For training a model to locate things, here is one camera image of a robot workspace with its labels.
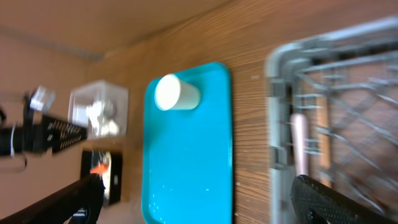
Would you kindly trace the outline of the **pink plate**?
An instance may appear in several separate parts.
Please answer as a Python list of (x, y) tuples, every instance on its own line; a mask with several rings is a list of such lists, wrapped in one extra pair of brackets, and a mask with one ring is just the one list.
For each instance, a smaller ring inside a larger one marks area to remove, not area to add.
[(297, 175), (308, 175), (308, 121), (304, 114), (295, 113), (290, 118), (292, 144)]

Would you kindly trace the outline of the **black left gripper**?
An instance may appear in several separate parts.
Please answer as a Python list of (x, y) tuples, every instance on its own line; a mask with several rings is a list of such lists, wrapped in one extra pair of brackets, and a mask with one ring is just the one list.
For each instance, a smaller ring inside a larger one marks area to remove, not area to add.
[[(87, 128), (63, 119), (42, 115), (29, 107), (30, 93), (1, 93), (1, 101), (22, 103), (22, 124), (6, 126), (7, 114), (1, 109), (1, 155), (24, 152), (59, 153), (88, 138)], [(90, 174), (48, 197), (1, 219), (1, 223), (96, 223), (104, 201), (104, 185), (98, 174)]]

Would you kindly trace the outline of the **wooden chopstick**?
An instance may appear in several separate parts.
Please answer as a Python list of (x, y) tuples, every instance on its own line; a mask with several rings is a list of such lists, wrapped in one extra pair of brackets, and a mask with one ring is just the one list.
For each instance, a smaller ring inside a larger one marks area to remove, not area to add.
[(318, 149), (321, 152), (319, 165), (322, 174), (320, 174), (320, 182), (327, 187), (332, 187), (331, 177), (326, 171), (331, 167), (330, 137), (329, 137), (329, 115), (328, 100), (325, 96), (317, 98), (317, 122), (318, 122)]

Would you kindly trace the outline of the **white napkin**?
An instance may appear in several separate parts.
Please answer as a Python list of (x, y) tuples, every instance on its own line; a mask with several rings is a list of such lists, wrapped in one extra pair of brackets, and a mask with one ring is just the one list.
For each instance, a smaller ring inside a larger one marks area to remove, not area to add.
[(86, 115), (96, 137), (116, 136), (119, 124), (114, 120), (116, 107), (111, 100), (98, 100), (86, 107)]

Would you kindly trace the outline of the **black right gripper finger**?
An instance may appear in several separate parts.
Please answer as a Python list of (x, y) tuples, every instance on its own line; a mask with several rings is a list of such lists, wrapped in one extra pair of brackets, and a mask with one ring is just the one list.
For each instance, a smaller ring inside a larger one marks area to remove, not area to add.
[(307, 175), (294, 178), (290, 198), (300, 224), (397, 224)]

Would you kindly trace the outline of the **white paper cup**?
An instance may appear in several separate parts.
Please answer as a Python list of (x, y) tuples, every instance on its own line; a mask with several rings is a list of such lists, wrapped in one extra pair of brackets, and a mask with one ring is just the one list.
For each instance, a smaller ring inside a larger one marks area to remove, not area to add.
[(197, 87), (170, 73), (159, 80), (154, 99), (162, 111), (192, 110), (200, 103), (200, 92)]

